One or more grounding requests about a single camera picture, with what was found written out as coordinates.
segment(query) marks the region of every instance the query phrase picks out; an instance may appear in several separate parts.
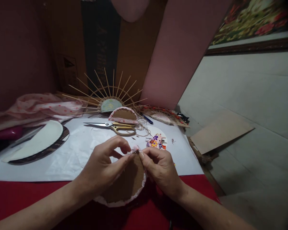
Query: picture frame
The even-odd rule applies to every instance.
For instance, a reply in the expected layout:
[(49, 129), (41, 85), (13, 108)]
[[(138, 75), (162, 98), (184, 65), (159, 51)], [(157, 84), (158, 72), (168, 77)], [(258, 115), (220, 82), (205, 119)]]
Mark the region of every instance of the picture frame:
[(234, 0), (205, 56), (288, 51), (284, 1)]

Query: blue pen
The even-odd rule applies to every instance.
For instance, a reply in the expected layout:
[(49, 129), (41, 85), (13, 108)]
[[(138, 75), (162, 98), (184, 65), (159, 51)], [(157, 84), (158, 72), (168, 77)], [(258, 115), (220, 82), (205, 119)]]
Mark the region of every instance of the blue pen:
[(148, 119), (146, 116), (144, 116), (144, 114), (143, 113), (140, 113), (141, 115), (142, 115), (142, 117), (144, 117), (151, 125), (153, 125), (154, 123), (150, 120), (150, 119)]

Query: light blue fabric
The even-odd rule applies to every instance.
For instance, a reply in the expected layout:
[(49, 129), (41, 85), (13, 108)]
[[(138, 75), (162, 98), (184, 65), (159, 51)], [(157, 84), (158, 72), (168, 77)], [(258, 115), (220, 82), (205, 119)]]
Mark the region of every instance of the light blue fabric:
[(101, 112), (112, 112), (123, 105), (116, 99), (110, 98), (101, 104)]

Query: pink polka dot fabric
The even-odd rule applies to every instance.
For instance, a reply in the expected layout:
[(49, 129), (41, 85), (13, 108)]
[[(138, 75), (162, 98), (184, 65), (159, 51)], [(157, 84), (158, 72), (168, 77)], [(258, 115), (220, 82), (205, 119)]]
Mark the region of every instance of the pink polka dot fabric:
[(26, 94), (17, 98), (7, 111), (0, 112), (0, 130), (16, 125), (40, 126), (48, 120), (63, 122), (79, 116), (71, 113), (82, 112), (84, 106), (84, 102), (59, 98), (51, 93)]

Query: red table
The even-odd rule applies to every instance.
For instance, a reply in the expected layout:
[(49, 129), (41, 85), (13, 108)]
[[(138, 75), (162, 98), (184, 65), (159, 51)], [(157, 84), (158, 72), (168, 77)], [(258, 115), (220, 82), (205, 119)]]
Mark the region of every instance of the red table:
[[(205, 175), (181, 176), (181, 179), (200, 193), (219, 202)], [(0, 181), (0, 220), (67, 183)], [(169, 229), (170, 220), (174, 229), (198, 227), (183, 208), (163, 195), (160, 189), (148, 180), (139, 197), (125, 207), (108, 208), (92, 201), (59, 223), (55, 229)]]

